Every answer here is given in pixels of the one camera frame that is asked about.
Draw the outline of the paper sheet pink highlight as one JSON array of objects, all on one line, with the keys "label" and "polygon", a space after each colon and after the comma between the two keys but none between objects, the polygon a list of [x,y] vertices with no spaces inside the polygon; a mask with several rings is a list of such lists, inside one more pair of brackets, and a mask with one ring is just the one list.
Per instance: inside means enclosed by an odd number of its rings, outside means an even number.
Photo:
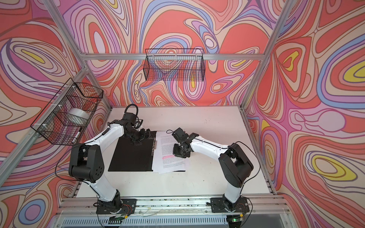
[{"label": "paper sheet pink highlight", "polygon": [[176,157],[173,154],[177,141],[172,136],[172,131],[156,132],[156,148],[154,150],[152,171],[158,174],[185,172],[189,168],[189,160]]}]

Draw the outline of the white RAY file folder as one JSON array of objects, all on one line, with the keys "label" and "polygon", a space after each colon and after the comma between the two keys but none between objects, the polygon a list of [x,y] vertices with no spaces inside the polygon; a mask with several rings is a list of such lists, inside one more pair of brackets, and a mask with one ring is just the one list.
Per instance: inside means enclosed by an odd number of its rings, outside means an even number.
[{"label": "white RAY file folder", "polygon": [[156,132],[153,138],[145,139],[141,145],[134,145],[129,139],[120,138],[110,162],[109,172],[152,172],[151,156]]}]

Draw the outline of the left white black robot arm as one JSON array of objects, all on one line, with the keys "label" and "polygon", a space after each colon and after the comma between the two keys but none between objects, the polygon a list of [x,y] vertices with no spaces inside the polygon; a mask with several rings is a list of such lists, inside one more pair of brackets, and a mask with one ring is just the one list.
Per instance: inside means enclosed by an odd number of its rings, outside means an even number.
[{"label": "left white black robot arm", "polygon": [[69,176],[86,183],[97,195],[98,213],[117,214],[123,207],[120,192],[104,175],[102,152],[120,137],[135,145],[152,138],[150,129],[141,128],[137,121],[136,114],[124,113],[122,119],[108,123],[105,131],[85,143],[75,144],[71,149]]}]

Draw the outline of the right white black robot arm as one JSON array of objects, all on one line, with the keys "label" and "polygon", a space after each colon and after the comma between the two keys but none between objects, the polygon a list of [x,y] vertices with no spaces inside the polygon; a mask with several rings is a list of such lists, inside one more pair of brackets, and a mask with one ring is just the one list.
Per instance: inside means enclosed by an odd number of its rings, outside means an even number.
[{"label": "right white black robot arm", "polygon": [[200,153],[219,162],[228,184],[221,199],[222,206],[218,208],[229,212],[235,211],[244,183],[254,169],[254,165],[242,148],[236,143],[231,145],[215,143],[196,133],[188,135],[181,128],[173,131],[172,136],[177,141],[173,147],[174,156],[185,159],[189,158],[191,153]]}]

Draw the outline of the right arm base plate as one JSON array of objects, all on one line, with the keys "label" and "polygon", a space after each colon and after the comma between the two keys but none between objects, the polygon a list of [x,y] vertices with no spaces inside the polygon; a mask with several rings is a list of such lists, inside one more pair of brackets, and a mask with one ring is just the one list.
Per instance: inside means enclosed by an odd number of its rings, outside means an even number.
[{"label": "right arm base plate", "polygon": [[210,198],[207,205],[211,207],[213,213],[243,213],[250,212],[249,204],[246,197],[240,196],[234,203],[224,197]]}]

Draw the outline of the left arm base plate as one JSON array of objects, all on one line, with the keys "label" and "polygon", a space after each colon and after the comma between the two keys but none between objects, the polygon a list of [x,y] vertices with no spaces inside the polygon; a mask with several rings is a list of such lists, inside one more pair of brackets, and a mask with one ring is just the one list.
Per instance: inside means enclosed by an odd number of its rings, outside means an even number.
[{"label": "left arm base plate", "polygon": [[104,202],[98,200],[93,204],[97,208],[98,215],[112,215],[112,214],[134,214],[136,209],[137,199],[126,198],[118,201]]}]

